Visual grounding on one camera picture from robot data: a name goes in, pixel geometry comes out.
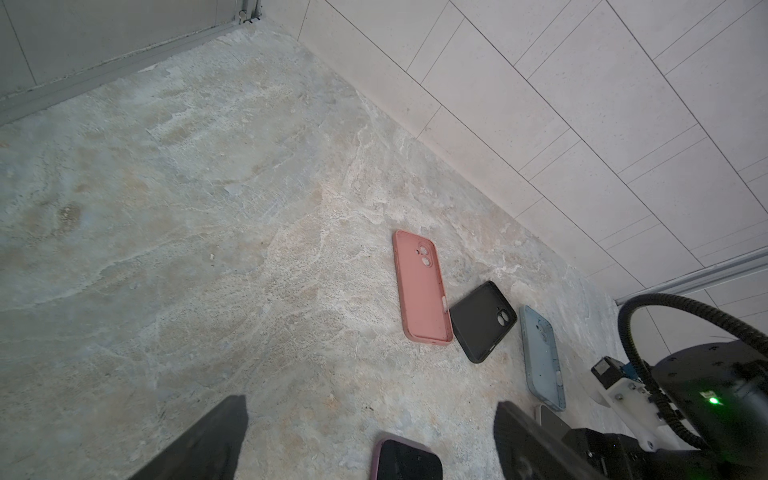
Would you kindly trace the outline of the purple-edged black phone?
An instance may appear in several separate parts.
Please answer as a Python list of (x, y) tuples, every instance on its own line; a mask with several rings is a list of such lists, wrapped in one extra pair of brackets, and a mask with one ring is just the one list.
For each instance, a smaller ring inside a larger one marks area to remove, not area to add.
[(440, 458), (427, 447), (399, 437), (383, 437), (375, 446), (370, 480), (442, 480)]

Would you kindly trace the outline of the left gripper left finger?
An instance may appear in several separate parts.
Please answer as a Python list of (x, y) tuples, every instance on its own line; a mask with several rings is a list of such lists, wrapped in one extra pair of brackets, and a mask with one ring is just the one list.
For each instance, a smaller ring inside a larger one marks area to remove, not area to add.
[(248, 424), (246, 396), (227, 396), (131, 479), (232, 480)]

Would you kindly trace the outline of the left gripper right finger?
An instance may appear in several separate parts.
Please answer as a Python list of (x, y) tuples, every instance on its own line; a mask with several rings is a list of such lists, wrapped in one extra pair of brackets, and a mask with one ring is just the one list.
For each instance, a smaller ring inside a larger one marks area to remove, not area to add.
[(493, 437), (505, 479), (605, 479), (511, 401), (497, 404)]

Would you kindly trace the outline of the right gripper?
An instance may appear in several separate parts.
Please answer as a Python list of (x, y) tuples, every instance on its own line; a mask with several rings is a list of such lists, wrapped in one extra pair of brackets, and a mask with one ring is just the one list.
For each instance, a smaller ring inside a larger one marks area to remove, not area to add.
[(646, 452), (633, 437), (588, 428), (572, 429), (562, 441), (609, 479), (729, 478), (729, 466), (708, 451)]

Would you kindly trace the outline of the pink phone case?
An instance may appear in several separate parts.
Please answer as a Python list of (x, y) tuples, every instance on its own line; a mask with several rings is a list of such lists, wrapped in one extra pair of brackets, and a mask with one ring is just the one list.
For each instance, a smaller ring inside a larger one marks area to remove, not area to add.
[(393, 233), (392, 243), (404, 334), (413, 342), (450, 344), (454, 335), (435, 244), (404, 230)]

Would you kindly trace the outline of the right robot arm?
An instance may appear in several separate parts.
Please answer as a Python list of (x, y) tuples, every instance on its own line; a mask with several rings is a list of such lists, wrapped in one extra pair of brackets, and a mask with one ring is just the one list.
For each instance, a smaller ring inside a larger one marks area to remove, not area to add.
[(764, 479), (767, 476), (767, 360), (742, 341), (696, 345), (660, 360), (653, 379), (675, 417), (706, 446), (687, 449), (627, 364), (605, 357), (591, 369), (597, 402), (630, 435), (572, 429), (563, 437), (609, 479)]

